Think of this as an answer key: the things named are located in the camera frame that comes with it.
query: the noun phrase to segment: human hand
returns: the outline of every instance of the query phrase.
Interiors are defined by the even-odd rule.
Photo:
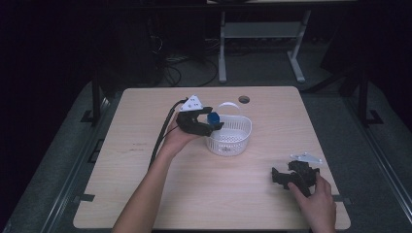
[[[310,197],[305,197],[294,183],[288,183],[288,187],[313,232],[336,232],[336,203],[333,201],[330,183],[327,180],[317,173],[315,193]]]
[[[198,135],[184,132],[176,122],[177,115],[178,114],[174,115],[171,123],[167,127],[166,136],[162,146],[162,148],[167,148],[175,153],[182,150],[188,142],[200,137]]]

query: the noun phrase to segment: table top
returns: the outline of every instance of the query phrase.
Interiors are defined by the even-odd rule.
[[[246,150],[232,157],[211,153],[204,138],[190,142],[172,162],[154,229],[307,229],[290,192],[272,182],[271,168],[288,173],[290,155],[309,152],[323,161],[311,167],[321,169],[332,194],[339,192],[300,94],[289,86],[126,90],[86,187],[94,199],[81,202],[74,225],[114,225],[147,172],[170,108],[192,94],[215,110],[222,102],[238,104],[253,130]],[[239,103],[240,96],[250,103]],[[350,224],[338,202],[336,228]]]

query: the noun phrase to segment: strainer basket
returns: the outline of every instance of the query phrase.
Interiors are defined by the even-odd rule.
[[[237,108],[240,115],[220,115],[221,122],[224,122],[223,128],[206,137],[206,145],[209,151],[217,155],[234,156],[246,149],[252,132],[252,122],[247,117],[241,116],[239,106],[231,102],[220,104],[217,111],[226,106]]]

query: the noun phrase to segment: black clamp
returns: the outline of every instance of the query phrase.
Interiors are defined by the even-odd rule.
[[[272,167],[272,181],[281,184],[284,189],[289,189],[288,183],[294,183],[305,197],[310,196],[309,187],[316,184],[316,173],[320,173],[320,169],[312,169],[307,162],[301,161],[292,161],[288,165],[289,170],[294,172],[279,173]]]
[[[199,117],[199,115],[212,113],[212,109],[213,108],[211,107],[204,107],[201,110],[179,112],[176,122],[183,131],[189,134],[196,134],[200,136],[209,137],[214,130],[222,129],[223,122],[219,122],[216,124],[208,124],[199,122],[197,118]]]

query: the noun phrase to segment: floor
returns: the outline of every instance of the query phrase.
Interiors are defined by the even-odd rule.
[[[213,50],[214,42],[209,43]],[[157,86],[206,83],[205,86],[293,85],[305,89],[330,77],[328,71],[320,68],[327,44],[305,43],[298,61],[307,81],[297,83],[286,55],[291,43],[259,42],[248,46],[247,52],[228,52],[225,84],[215,77],[218,57],[212,54],[203,63],[188,60],[170,64],[173,68],[165,70],[166,76]],[[172,62],[182,55],[169,58]],[[181,80],[176,83],[179,74]],[[356,116],[357,94],[341,97],[340,85],[336,82],[317,93],[302,94],[302,99],[352,222],[344,232],[412,232],[411,219],[405,213],[410,206],[398,201],[402,197],[400,187],[406,194],[412,193],[412,134],[372,83],[368,109],[375,110],[384,123],[363,127]],[[4,232],[110,232],[77,229],[72,223],[97,150],[120,101],[121,89],[111,91],[105,98],[102,118],[94,127],[82,122],[85,112],[91,110],[90,97],[89,83],[62,123]],[[394,168],[399,182],[394,181],[394,174],[388,172],[382,160]]]

